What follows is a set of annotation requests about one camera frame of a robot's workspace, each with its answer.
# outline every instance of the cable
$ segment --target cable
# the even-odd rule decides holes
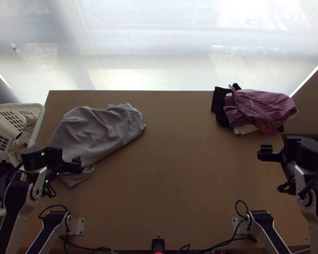
[[[236,213],[237,213],[240,217],[247,219],[247,216],[243,216],[243,215],[241,215],[241,214],[239,213],[238,208],[237,208],[237,206],[238,206],[239,203],[244,204],[244,206],[245,206],[246,209],[247,209],[246,212],[248,212],[248,206],[246,205],[246,203],[243,202],[242,200],[238,200],[238,201],[235,202],[235,210],[236,210]]]
[[[114,250],[112,250],[110,248],[106,248],[106,247],[88,248],[88,247],[83,247],[83,246],[80,246],[80,245],[76,245],[76,244],[70,242],[68,239],[63,238],[62,236],[60,236],[60,239],[63,240],[64,242],[66,242],[67,244],[72,245],[74,247],[77,247],[77,248],[80,248],[80,249],[83,249],[83,250],[93,251],[92,253],[94,253],[95,251],[109,251],[109,252],[112,252],[112,253],[116,253],[116,251],[114,251]]]
[[[105,247],[96,248],[96,249],[92,252],[92,254],[95,253],[96,251],[108,251],[108,252],[113,253],[113,250],[111,250],[110,248],[105,248]]]
[[[65,241],[64,241],[64,251],[65,251],[65,254],[68,254],[68,251],[67,251],[67,248],[66,248],[66,243],[67,243],[67,239],[68,239],[68,235],[66,235],[65,237]]]
[[[186,250],[189,250],[189,247],[191,246],[191,244],[186,244],[184,246],[182,246],[180,249],[178,249],[178,251],[176,252],[176,254],[180,254],[180,252],[184,249],[187,248]]]
[[[292,254],[298,254],[298,253],[302,253],[305,251],[310,251],[310,248],[304,249],[304,250],[300,250],[300,251],[296,251],[296,252],[292,252]]]
[[[244,221],[247,221],[247,220],[248,220],[247,217],[245,217],[245,216],[243,216],[242,214],[239,213],[239,211],[238,211],[238,209],[237,209],[237,206],[238,206],[239,203],[244,204],[244,206],[246,207],[247,211],[249,211],[248,206],[246,205],[245,202],[243,202],[242,200],[236,201],[236,203],[235,203],[236,213],[237,213],[240,217],[242,217],[243,219],[237,224],[237,226],[236,226],[236,228],[235,228],[235,230],[234,230],[234,234],[233,234],[232,238],[229,239],[229,240],[223,241],[222,243],[218,243],[217,245],[214,245],[214,246],[212,246],[212,247],[210,247],[210,248],[204,249],[204,250],[200,251],[199,254],[203,254],[203,253],[205,253],[205,252],[207,252],[207,251],[211,251],[211,250],[213,250],[213,249],[215,249],[215,248],[225,246],[225,245],[227,245],[227,244],[230,244],[230,243],[233,242],[233,241],[251,240],[252,242],[257,243],[257,240],[256,240],[255,238],[253,238],[250,234],[248,234],[248,237],[236,238],[236,239],[235,239],[236,232],[238,231],[238,228],[239,228],[239,226],[241,225],[241,223],[243,223]]]
[[[53,207],[62,207],[62,208],[65,209],[66,212],[68,212],[67,207],[64,206],[63,204],[54,204],[54,205],[50,205],[49,207],[46,207],[45,209],[43,209],[43,210],[40,212],[40,214],[39,214],[39,219],[43,219],[44,217],[42,216],[42,214],[43,214],[46,210],[48,210],[48,209],[50,209],[50,208],[53,208]]]

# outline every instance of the wooden table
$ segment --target wooden table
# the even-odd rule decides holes
[[[280,135],[254,132],[235,136],[211,113],[212,92],[180,91],[51,91],[36,141],[46,146],[62,116],[77,106],[104,109],[129,102],[142,112],[147,128],[136,140],[96,164],[94,174],[68,189],[57,180],[58,196],[43,198],[28,218],[22,246],[41,229],[41,209],[64,204],[86,219],[82,236],[71,240],[90,247],[148,250],[158,236],[166,249],[191,243],[204,249],[230,239],[234,204],[244,200],[251,210],[268,210],[275,228],[289,246],[308,244],[305,219],[293,196],[281,194],[285,182],[278,163],[257,159],[260,145]],[[62,248],[62,242],[55,244]],[[255,248],[250,241],[229,248]]]

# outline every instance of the white laundry basket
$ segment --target white laundry basket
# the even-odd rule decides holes
[[[45,108],[41,104],[0,104],[0,161],[6,156],[16,136],[22,132],[26,124],[25,116],[38,118],[28,142],[28,148],[34,146],[44,113]],[[5,209],[1,208],[0,201],[0,216],[4,214]]]

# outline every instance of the sheer curtain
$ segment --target sheer curtain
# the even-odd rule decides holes
[[[318,65],[318,0],[0,0],[0,74],[49,90],[290,95]]]

